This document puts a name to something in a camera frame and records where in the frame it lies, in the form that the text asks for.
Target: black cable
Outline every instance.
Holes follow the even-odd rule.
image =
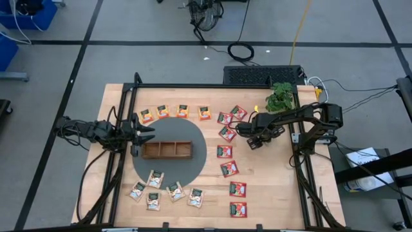
[[[302,159],[302,161],[300,162],[300,163],[298,163],[298,164],[296,164],[296,165],[292,165],[292,158],[295,156],[295,154],[293,154],[292,156],[290,156],[290,158],[289,158],[289,165],[292,167],[292,168],[298,168],[298,167],[300,167],[300,166],[302,166],[302,164],[305,162],[305,160],[306,160],[306,155],[304,154],[303,155],[303,159]]]
[[[67,124],[68,124],[69,122],[74,122],[74,124],[73,124],[72,126],[67,126]],[[80,120],[70,120],[70,121],[67,121],[66,123],[64,123],[64,125],[63,125],[62,128],[60,129],[61,137],[62,137],[66,142],[70,143],[71,145],[73,145],[73,146],[80,146],[81,148],[85,149],[86,151],[89,151],[89,149],[85,148],[85,147],[81,144],[81,142],[80,142],[80,131],[79,131],[79,127],[76,125],[77,122],[83,122],[83,121],[80,121]],[[68,127],[71,127],[72,129],[75,129],[75,130],[76,130],[77,140],[67,138],[66,135],[63,133],[63,130],[66,129],[66,128],[68,128]]]
[[[253,57],[255,56],[255,50],[253,49],[253,47],[247,43],[240,43],[240,38],[242,37],[242,33],[243,33],[243,27],[245,26],[245,21],[246,21],[246,16],[247,16],[247,12],[249,9],[249,4],[250,4],[250,0],[247,1],[247,6],[246,6],[246,11],[245,11],[245,16],[243,17],[243,23],[242,23],[242,28],[240,30],[240,34],[239,34],[239,38],[235,43],[230,44],[227,47],[227,53],[235,60],[235,61],[241,61],[241,62],[245,62],[245,61],[251,61],[253,59]],[[232,53],[232,47],[233,46],[244,46],[245,48],[247,48],[250,51],[250,55],[248,57],[242,58],[242,57],[238,57],[233,55]]]
[[[390,88],[394,88],[396,86],[396,85],[394,85],[394,86],[389,86],[389,87],[384,87],[384,88],[372,88],[372,89],[365,89],[365,90],[348,90],[345,87],[343,87],[339,83],[339,81],[336,81],[335,79],[327,79],[327,80],[322,81],[322,82],[328,82],[328,81],[336,82],[343,90],[345,90],[347,92],[367,92],[367,91],[375,91],[375,90],[387,90],[387,89],[390,89]]]
[[[111,112],[114,112],[114,113],[115,113],[115,118],[118,120],[118,117],[117,117],[117,115],[116,115],[116,106],[112,106],[112,107],[110,108],[110,111],[109,111],[109,114],[108,114],[108,119],[106,120],[106,122],[110,122]]]
[[[344,144],[342,144],[342,143],[340,143],[340,142],[338,142],[338,141],[335,141],[335,144],[339,144],[339,145],[341,145],[343,148],[345,148],[345,149],[347,149],[347,150],[350,150],[350,151],[353,151],[353,152],[356,152],[356,153],[358,153],[359,155],[362,155],[362,156],[366,156],[366,157],[368,157],[368,156],[380,157],[380,156],[377,155],[377,154],[374,155],[374,154],[366,153],[366,152],[363,152],[363,151],[357,151],[357,150],[351,149],[351,148],[347,147],[347,145],[344,145]]]
[[[335,142],[337,149],[342,153],[342,155],[345,155],[343,153],[343,151],[341,150],[341,148],[339,147],[339,145]],[[381,178],[377,177],[375,174],[373,174],[371,171],[369,171],[367,168],[365,168],[362,165],[357,164],[356,162],[354,162],[353,160],[349,159],[348,157],[346,157],[348,159],[348,161],[350,161],[351,163],[353,163],[354,165],[356,165],[356,167],[359,167],[360,169],[364,170],[367,174],[371,175],[372,177],[375,177],[376,179],[378,179],[379,181],[381,181],[382,183],[384,183],[387,187],[389,187],[390,189],[392,189],[393,191],[396,191],[397,193],[401,194],[402,196],[406,197],[408,200],[412,200],[412,197],[410,197],[409,195],[395,189],[394,187],[390,186],[385,180],[382,180]]]
[[[364,99],[364,100],[362,100],[362,101],[359,101],[359,102],[357,102],[357,103],[355,103],[355,104],[359,104],[358,106],[356,106],[356,107],[352,107],[352,108],[346,108],[346,109],[344,109],[343,111],[343,114],[345,114],[345,113],[348,113],[349,111],[351,111],[351,110],[354,110],[354,109],[356,109],[356,108],[358,108],[359,106],[362,106],[363,104],[366,104],[366,103],[368,103],[368,102],[370,102],[370,101],[372,101],[373,99],[377,99],[377,98],[379,98],[379,97],[382,97],[383,95],[385,95],[385,94],[387,94],[387,93],[390,93],[390,92],[392,92],[393,90],[395,90],[395,88],[392,88],[392,89],[388,89],[388,90],[384,90],[383,92],[379,92],[379,93],[377,93],[377,94],[380,94],[380,95],[378,95],[378,96],[376,96],[376,97],[372,97],[372,96],[370,96],[370,97],[372,97],[371,99],[369,99],[370,97],[368,97],[367,98],[367,101],[366,102],[362,102],[362,101],[365,101],[366,99]]]
[[[102,153],[100,155],[98,155],[96,158],[94,158],[90,162],[90,164],[88,164],[88,166],[86,167],[86,169],[83,172],[82,179],[80,180],[80,188],[79,188],[79,194],[77,195],[77,204],[76,204],[76,216],[77,216],[78,221],[82,220],[81,217],[80,217],[80,198],[82,196],[82,188],[83,188],[84,177],[86,176],[86,173],[88,172],[91,165],[93,165],[94,162],[96,162],[99,158],[101,158],[101,156],[103,156],[105,154],[105,152],[107,152],[107,150],[102,151]]]
[[[213,48],[213,47],[211,47],[211,46],[209,46],[209,47],[211,47],[211,48],[212,48],[213,50],[215,50],[216,52],[224,52],[224,53],[226,53],[226,54],[229,54],[232,59],[234,59],[235,61],[238,61],[238,62],[242,63],[242,64],[245,65],[245,66],[249,66],[246,62],[250,62],[250,63],[252,63],[252,64],[255,64],[255,65],[257,65],[257,66],[260,66],[260,64],[251,61],[251,60],[253,59],[253,57],[255,56],[255,50],[253,49],[253,47],[252,47],[251,45],[247,44],[247,43],[241,43],[241,42],[239,42],[239,41],[240,41],[240,38],[242,37],[243,27],[245,27],[245,21],[246,21],[247,12],[248,12],[248,9],[249,9],[249,4],[250,4],[250,0],[247,1],[245,16],[243,17],[243,23],[242,23],[242,28],[241,28],[241,30],[240,30],[239,38],[238,38],[238,40],[237,40],[236,42],[231,43],[231,44],[227,47],[227,52],[221,51],[221,50],[217,50],[217,49],[215,49],[215,48]],[[246,49],[248,49],[248,50],[250,51],[250,55],[249,55],[248,57],[238,57],[238,56],[236,56],[236,55],[233,55],[233,53],[232,53],[232,47],[233,47],[233,46],[243,46],[243,47],[245,47]]]
[[[253,115],[254,113],[257,113],[257,111],[253,111],[252,113],[250,113],[250,115],[249,115],[249,120],[248,120],[247,122],[250,122],[250,120],[252,119],[252,115]]]
[[[332,159],[327,157],[326,155],[319,154],[318,152],[315,152],[314,155],[318,155],[318,156],[320,156],[322,158],[325,158],[325,159],[329,160],[330,162],[332,162]]]

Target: blue bin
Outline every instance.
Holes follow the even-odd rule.
[[[14,41],[0,34],[0,72],[6,71],[18,49],[19,47]]]
[[[17,13],[17,22],[21,29],[38,30],[36,25],[41,30],[47,30],[52,22],[54,15],[57,12],[57,6],[52,2],[52,0],[43,0],[43,10],[39,10],[36,15],[33,15],[33,19],[29,15],[19,15]],[[0,14],[0,23],[7,29],[17,29],[17,25],[14,21],[13,14]]]
[[[6,0],[0,0],[0,15],[2,14],[12,14],[12,8],[10,3]]]

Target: white cable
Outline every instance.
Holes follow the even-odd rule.
[[[34,26],[35,26],[39,31],[43,32],[44,30],[41,30],[41,28],[39,28],[39,26],[37,26],[37,24],[34,22],[33,16],[31,16],[30,18],[32,19],[32,22],[33,22]]]
[[[311,77],[307,80],[308,83],[310,83],[310,80],[312,80],[312,79],[317,79],[318,81],[320,81],[320,83],[323,86],[324,92],[326,93],[326,100],[324,101],[324,103],[328,102],[329,101],[329,94],[328,94],[328,90],[326,89],[326,86],[324,85],[323,81],[318,77]]]
[[[9,38],[9,39],[13,40],[13,41],[32,45],[32,41],[27,37],[26,34],[23,33],[23,31],[20,29],[19,23],[17,22],[16,12],[15,12],[15,11],[16,11],[16,9],[15,9],[15,8],[16,8],[16,4],[17,4],[17,3],[15,2],[15,0],[13,0],[13,5],[14,5],[14,7],[13,7],[14,21],[15,21],[15,24],[16,24],[17,28],[19,29],[20,33],[27,39],[28,42],[11,38],[10,36],[7,36],[7,35],[4,34],[3,32],[0,32],[0,34],[1,34],[2,36],[6,37],[6,38]]]

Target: yellow seed packet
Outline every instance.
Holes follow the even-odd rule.
[[[157,107],[157,116],[159,119],[164,119],[170,116],[169,108],[166,105]]]
[[[208,120],[212,119],[211,109],[208,106],[199,107],[199,120]]]
[[[154,120],[153,114],[150,112],[149,109],[140,112],[142,124],[151,122]]]
[[[189,117],[189,106],[179,105],[176,117],[181,117],[187,119]]]

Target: wooden tray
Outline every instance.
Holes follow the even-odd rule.
[[[146,142],[142,146],[143,159],[191,159],[192,142]]]

